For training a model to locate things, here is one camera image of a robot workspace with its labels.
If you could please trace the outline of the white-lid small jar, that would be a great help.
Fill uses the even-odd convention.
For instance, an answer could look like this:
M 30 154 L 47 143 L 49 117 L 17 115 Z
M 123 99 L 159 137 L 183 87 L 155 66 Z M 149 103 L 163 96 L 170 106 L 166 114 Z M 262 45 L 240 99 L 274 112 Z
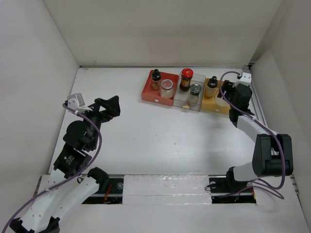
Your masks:
M 217 95 L 215 96 L 214 100 L 218 106 L 221 106 L 221 107 L 229 107 L 230 106 L 222 97 L 218 97 Z

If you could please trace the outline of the black-cap white spice bottle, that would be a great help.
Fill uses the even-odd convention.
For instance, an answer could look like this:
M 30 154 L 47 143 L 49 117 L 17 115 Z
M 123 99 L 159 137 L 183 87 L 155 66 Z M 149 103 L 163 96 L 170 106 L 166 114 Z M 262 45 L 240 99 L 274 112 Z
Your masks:
M 212 98 L 216 92 L 216 88 L 218 86 L 218 81 L 216 76 L 212 76 L 206 84 L 205 87 L 205 97 Z

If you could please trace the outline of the silver-cap white spice jar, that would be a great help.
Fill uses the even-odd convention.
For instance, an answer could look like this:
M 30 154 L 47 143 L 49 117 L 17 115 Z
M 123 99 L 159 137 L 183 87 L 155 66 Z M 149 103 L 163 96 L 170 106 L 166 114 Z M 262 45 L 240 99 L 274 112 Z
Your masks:
M 197 104 L 199 101 L 199 95 L 202 91 L 202 87 L 200 84 L 192 84 L 190 86 L 190 94 L 187 98 L 187 103 L 188 104 Z

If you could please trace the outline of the red-cap dark sauce bottle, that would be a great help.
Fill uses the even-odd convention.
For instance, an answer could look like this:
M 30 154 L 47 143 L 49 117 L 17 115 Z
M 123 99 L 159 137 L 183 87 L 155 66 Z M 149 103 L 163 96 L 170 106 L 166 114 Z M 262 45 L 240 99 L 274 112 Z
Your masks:
M 180 89 L 183 91 L 188 91 L 190 89 L 190 83 L 193 78 L 193 70 L 190 68 L 184 68 L 181 71 L 181 83 Z

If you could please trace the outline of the black-cap brown spice bottle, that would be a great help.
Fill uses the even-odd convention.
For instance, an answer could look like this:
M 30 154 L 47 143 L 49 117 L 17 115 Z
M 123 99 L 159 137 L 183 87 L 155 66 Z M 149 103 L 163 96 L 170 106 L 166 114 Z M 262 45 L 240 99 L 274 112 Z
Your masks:
M 161 85 L 161 72 L 155 69 L 151 74 L 151 88 L 153 90 L 158 90 Z

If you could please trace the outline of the wide silver-rim spice jar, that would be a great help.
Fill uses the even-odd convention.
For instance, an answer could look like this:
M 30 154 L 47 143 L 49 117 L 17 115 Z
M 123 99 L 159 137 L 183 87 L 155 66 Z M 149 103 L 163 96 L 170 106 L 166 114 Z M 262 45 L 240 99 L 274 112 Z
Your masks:
M 164 79 L 161 82 L 160 96 L 166 99 L 172 98 L 174 95 L 173 82 L 169 79 Z

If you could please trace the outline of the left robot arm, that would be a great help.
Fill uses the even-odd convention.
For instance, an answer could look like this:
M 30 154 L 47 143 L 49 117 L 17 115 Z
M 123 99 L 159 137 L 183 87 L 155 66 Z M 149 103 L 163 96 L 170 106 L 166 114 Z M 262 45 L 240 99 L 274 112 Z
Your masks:
M 57 233 L 68 215 L 87 198 L 111 191 L 109 175 L 90 165 L 102 147 L 101 125 L 121 113 L 119 96 L 97 98 L 87 106 L 82 94 L 77 93 L 69 96 L 63 107 L 81 120 L 68 125 L 65 144 L 44 189 L 13 214 L 6 229 L 16 233 Z

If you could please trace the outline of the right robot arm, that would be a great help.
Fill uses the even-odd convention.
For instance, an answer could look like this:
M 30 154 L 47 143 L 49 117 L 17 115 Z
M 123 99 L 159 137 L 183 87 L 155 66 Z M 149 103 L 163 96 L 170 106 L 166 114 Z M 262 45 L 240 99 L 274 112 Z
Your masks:
M 226 80 L 219 96 L 230 105 L 229 119 L 232 124 L 255 143 L 250 163 L 229 168 L 225 178 L 226 188 L 236 191 L 244 182 L 259 180 L 264 187 L 280 190 L 285 178 L 294 169 L 291 137 L 278 134 L 257 120 L 248 108 L 252 96 L 250 87 Z

